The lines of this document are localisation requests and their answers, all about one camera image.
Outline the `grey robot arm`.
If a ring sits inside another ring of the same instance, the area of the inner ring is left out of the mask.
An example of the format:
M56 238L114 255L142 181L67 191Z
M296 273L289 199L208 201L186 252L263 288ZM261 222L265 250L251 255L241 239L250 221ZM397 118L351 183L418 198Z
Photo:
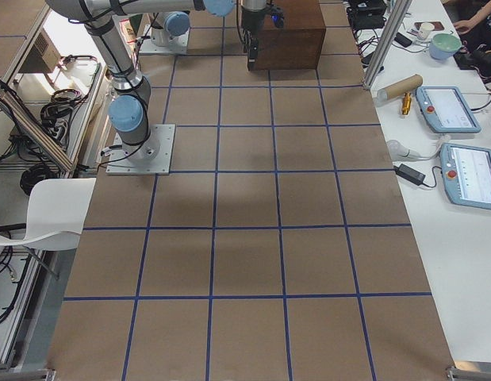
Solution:
M171 41L185 35L190 29L189 14L184 11L150 13L148 17L151 40L156 47L167 47Z
M109 106L109 119L126 158L151 160L159 151L148 121L151 86L136 67L121 39L113 16L136 13L206 11L224 17L236 1L48 1L48 6L69 21L82 24L94 41L113 77L117 98Z

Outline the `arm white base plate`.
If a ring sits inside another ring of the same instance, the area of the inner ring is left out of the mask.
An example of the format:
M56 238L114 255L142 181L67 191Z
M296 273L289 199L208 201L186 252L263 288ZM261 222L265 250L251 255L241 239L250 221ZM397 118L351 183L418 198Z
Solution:
M109 175L168 175L175 140L175 124L150 125L150 137L137 151L136 148L123 145L116 133L113 143L119 149L110 153L110 164L105 172Z
M190 32L173 37L164 29L151 29L140 47L141 55L185 55Z

